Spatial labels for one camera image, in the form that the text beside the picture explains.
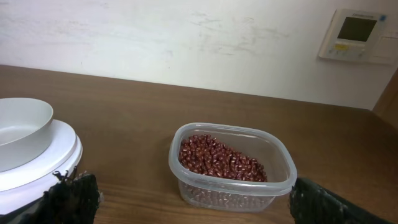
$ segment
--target bean pile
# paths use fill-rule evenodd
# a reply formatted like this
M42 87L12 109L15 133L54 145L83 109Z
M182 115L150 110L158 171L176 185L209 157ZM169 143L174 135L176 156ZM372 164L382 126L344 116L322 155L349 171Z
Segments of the bean pile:
M197 174L233 180L267 182L264 166L216 138L193 135L181 142L178 160Z
M196 206L240 212L253 212L267 207L274 197L229 194L206 190L180 182L183 197Z

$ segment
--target scuff mark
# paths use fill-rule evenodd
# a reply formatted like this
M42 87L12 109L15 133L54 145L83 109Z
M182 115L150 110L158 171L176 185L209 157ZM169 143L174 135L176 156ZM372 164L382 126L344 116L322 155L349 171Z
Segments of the scuff mark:
M247 52L249 54L251 54L252 56L257 56L257 53L255 50L249 49L249 48L245 48L239 45L231 45L231 44L220 44L220 46L223 47L227 47L233 51L239 52L239 51L243 51L243 52Z
M219 55L228 55L228 56L234 55L234 54L229 53L229 52L220 52L221 50L223 50L222 47L217 47L217 46L216 46L215 48L213 48L212 52L213 52L214 54L219 54Z
M212 22L219 22L219 21L220 21L219 19L207 19L206 18L204 21L199 21L198 24L202 25L202 24L209 24Z
M205 37L203 38L201 44L200 44L200 48L199 50L204 51L206 45L208 45L208 42L210 41L211 36L210 35L205 35Z
M249 45L250 43L247 43L247 42L240 42L240 43L238 43L238 46L244 46L244 45Z
M243 18L242 23L244 23L244 24L253 24L254 23L254 19L251 18L251 17L245 17L245 18Z
M88 42L49 42L45 41L38 44L25 44L27 47L43 46L43 45L90 45Z
M288 38L289 35L279 32L276 28L258 28L256 26L251 27L251 32L254 37L258 39L267 39L268 37L272 39L279 40L280 37Z
M205 17L207 16L206 13L202 13L202 12L194 12L192 13L193 16L198 16L198 17Z
M101 4L102 8L109 9L108 3Z
M173 51L172 50L166 50L166 52L165 52L169 57L173 57L174 56L174 54L173 54Z
M0 32L0 36L7 37L7 38L9 38L11 40L15 40L16 39L15 37L13 37L13 36L11 36L9 34L3 33L3 32Z
M214 28L211 28L211 27L208 27L208 26L203 26L202 24L197 23L197 22L190 22L190 23L193 24L193 25L196 25L196 26L200 26L200 27L202 27L202 28L204 28L206 30L209 30L209 31L219 32L219 33L222 33L222 34L227 34L228 33L228 32L225 32L223 30L214 29Z

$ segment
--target wooden table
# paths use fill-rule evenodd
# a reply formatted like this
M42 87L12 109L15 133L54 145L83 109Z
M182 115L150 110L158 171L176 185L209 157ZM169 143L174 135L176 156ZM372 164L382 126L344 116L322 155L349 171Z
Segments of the wooden table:
M293 223L287 196L261 213L196 208L168 165L184 124L256 128L277 136L298 170L353 203L398 222L398 135L368 110L112 78L0 66L0 98L50 103L83 143L80 170L105 203L95 223Z

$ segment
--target wall control panel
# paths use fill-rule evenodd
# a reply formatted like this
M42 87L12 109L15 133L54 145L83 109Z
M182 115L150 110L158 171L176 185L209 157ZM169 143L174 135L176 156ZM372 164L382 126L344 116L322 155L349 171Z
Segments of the wall control panel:
M368 62L383 33L386 20L387 16L381 13L336 10L319 57Z

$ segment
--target clear plastic container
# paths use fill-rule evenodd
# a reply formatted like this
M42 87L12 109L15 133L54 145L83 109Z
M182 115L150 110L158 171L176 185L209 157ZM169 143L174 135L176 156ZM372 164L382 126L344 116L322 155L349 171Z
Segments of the clear plastic container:
M178 161L183 139L194 134L210 134L221 142L255 158L264 165L268 182L223 179L196 174ZM234 212L260 212L276 196L292 190L297 178L296 167L282 142L256 129L221 124L186 124L175 133L169 153L169 166L178 178L178 186L189 204Z

